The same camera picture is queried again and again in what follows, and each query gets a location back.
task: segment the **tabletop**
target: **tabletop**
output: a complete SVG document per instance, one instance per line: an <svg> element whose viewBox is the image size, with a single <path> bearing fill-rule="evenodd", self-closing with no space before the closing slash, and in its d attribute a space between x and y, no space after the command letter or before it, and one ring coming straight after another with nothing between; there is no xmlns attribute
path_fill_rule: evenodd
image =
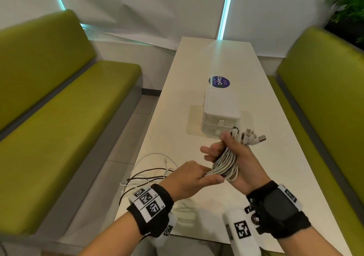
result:
<svg viewBox="0 0 364 256"><path fill-rule="evenodd" d="M220 76L226 88L234 90L241 109L240 130L253 129L266 141L251 147L271 179L283 183L303 204L312 225L344 256L351 255L300 145L284 115L273 89L248 42L183 37L154 111L137 165L132 175L150 168L175 168L189 160L205 166L200 146L218 140L200 130L205 90L209 79ZM145 173L160 175L156 170ZM116 219L126 212L127 195L121 201ZM172 213L178 222L172 234L229 244L222 214L244 208L248 201L227 181L202 189L190 199L175 203ZM258 235L258 244L282 252L271 235Z"/></svg>

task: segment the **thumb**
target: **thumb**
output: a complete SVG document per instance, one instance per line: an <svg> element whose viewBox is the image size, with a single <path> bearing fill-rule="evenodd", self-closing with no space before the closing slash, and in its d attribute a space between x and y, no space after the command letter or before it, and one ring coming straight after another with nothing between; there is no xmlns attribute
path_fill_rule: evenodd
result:
<svg viewBox="0 0 364 256"><path fill-rule="evenodd" d="M220 136L220 139L236 155L243 155L245 150L247 150L243 144L240 144L237 140L235 140L235 138L231 136L230 132L224 132Z"/></svg>
<svg viewBox="0 0 364 256"><path fill-rule="evenodd" d="M207 187L210 185L216 185L224 182L224 178L221 175L208 175L200 178L199 184L200 186Z"/></svg>

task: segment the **wristband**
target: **wristband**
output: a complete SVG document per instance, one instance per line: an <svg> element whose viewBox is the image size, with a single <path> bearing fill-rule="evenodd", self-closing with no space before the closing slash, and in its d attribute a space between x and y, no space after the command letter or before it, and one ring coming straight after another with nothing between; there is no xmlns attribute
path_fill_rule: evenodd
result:
<svg viewBox="0 0 364 256"><path fill-rule="evenodd" d="M131 205L127 210L133 215L141 235L150 232L159 237L166 229L174 202L162 186L153 184L150 188L139 189L129 198Z"/></svg>
<svg viewBox="0 0 364 256"><path fill-rule="evenodd" d="M259 234L270 233L276 239L287 238L311 223L301 211L298 199L283 185L270 181L247 196L250 210L255 210L258 218Z"/></svg>

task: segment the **backrest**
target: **backrest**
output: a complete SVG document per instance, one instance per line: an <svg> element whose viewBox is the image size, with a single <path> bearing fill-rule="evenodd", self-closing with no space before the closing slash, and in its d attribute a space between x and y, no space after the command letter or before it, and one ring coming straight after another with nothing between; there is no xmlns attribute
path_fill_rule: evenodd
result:
<svg viewBox="0 0 364 256"><path fill-rule="evenodd" d="M71 10L0 30L0 130L95 56Z"/></svg>
<svg viewBox="0 0 364 256"><path fill-rule="evenodd" d="M364 53L311 27L278 74L364 203Z"/></svg>

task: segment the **hand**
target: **hand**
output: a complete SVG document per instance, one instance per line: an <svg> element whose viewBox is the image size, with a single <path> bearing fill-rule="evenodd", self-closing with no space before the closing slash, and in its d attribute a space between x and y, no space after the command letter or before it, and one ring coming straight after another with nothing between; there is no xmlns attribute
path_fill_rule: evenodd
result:
<svg viewBox="0 0 364 256"><path fill-rule="evenodd" d="M159 185L167 190L174 202L187 199L203 187L224 182L224 178L220 175L205 176L208 171L211 171L211 168L202 166L195 161L189 161L172 172Z"/></svg>
<svg viewBox="0 0 364 256"><path fill-rule="evenodd" d="M237 155L236 163L239 167L239 176L231 182L231 185L237 190L248 195L271 181L249 147L236 141L230 132L221 134L220 139L221 142L212 144L210 148L202 146L200 151L207 154L205 160L210 162L215 162L226 146Z"/></svg>

